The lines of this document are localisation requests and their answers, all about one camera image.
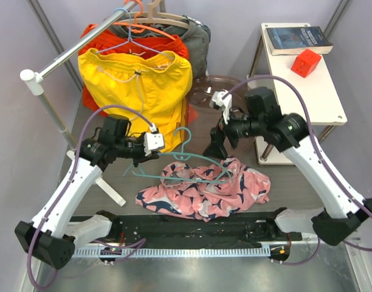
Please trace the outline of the teal plastic hanger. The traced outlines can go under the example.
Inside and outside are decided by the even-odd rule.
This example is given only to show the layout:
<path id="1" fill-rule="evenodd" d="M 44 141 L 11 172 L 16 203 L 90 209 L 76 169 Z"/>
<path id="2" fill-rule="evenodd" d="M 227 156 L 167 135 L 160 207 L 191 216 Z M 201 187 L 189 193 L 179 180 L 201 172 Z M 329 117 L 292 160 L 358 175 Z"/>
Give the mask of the teal plastic hanger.
<path id="1" fill-rule="evenodd" d="M 214 161 L 213 159 L 207 158 L 202 155 L 194 154 L 194 153 L 187 153 L 185 152 L 184 148 L 185 146 L 191 141 L 192 139 L 192 133 L 187 127 L 178 127 L 174 134 L 177 134 L 179 131 L 185 131 L 187 133 L 187 139 L 181 143 L 181 151 L 171 151 L 166 153 L 159 152 L 159 156 L 172 156 L 175 161 L 181 161 L 181 162 L 187 162 L 190 158 L 199 158 L 206 160 L 208 162 L 211 162 L 212 164 L 216 165 L 221 169 L 221 173 L 215 178 L 215 179 L 186 179 L 186 178 L 173 178 L 173 180 L 177 181 L 188 181 L 191 183 L 214 183 L 214 184 L 224 184 L 227 182 L 233 183 L 233 176 L 229 173 L 229 171 L 223 167 L 218 162 Z M 148 175 L 145 173 L 144 169 L 138 165 L 135 167 L 133 164 L 131 164 L 123 173 L 123 177 L 126 176 L 126 174 L 131 171 L 134 176 L 139 176 L 143 178 L 155 178 L 155 179 L 161 179 L 161 176 L 157 175 Z"/>

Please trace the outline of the pink whale print shorts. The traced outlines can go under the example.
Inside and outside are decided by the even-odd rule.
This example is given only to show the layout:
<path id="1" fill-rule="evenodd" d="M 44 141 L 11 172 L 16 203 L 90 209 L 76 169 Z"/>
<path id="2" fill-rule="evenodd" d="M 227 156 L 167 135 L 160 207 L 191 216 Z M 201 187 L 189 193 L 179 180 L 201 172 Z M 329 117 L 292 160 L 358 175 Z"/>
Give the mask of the pink whale print shorts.
<path id="1" fill-rule="evenodd" d="M 139 191 L 135 202 L 150 211 L 208 222 L 269 201 L 267 175 L 230 156 L 219 165 L 167 165 L 160 184 Z"/>

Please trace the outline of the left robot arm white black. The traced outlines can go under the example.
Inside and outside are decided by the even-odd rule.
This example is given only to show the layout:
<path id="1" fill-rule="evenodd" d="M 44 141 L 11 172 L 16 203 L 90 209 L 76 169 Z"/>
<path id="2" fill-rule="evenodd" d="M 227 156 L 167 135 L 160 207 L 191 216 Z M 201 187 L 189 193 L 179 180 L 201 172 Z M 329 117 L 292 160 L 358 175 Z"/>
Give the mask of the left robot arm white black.
<path id="1" fill-rule="evenodd" d="M 130 127 L 131 122 L 124 116 L 106 117 L 94 136 L 81 142 L 70 169 L 47 204 L 31 222 L 18 223 L 15 235 L 29 257 L 60 270 L 76 249 L 99 238 L 109 243 L 120 238 L 119 217 L 108 211 L 98 211 L 72 227 L 68 224 L 89 188 L 116 159 L 132 159 L 139 165 L 159 157 L 164 137 L 156 126 L 138 137 L 128 137 Z"/>

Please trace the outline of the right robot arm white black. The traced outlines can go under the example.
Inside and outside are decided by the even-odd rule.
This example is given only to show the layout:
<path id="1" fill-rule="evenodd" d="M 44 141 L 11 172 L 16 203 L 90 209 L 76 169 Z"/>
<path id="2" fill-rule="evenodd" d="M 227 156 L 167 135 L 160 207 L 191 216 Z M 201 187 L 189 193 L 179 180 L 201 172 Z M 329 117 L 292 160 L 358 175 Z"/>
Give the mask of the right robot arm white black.
<path id="1" fill-rule="evenodd" d="M 273 90 L 262 86 L 245 95 L 247 111 L 237 117 L 232 112 L 232 96 L 215 92 L 210 106 L 222 112 L 210 131 L 210 144 L 203 155 L 225 159 L 224 141 L 236 148 L 241 138 L 262 137 L 288 158 L 304 175 L 323 203 L 321 209 L 281 208 L 266 233 L 273 240 L 289 232 L 312 233 L 336 246 L 372 215 L 372 198 L 356 192 L 323 154 L 317 138 L 299 114 L 282 114 Z"/>

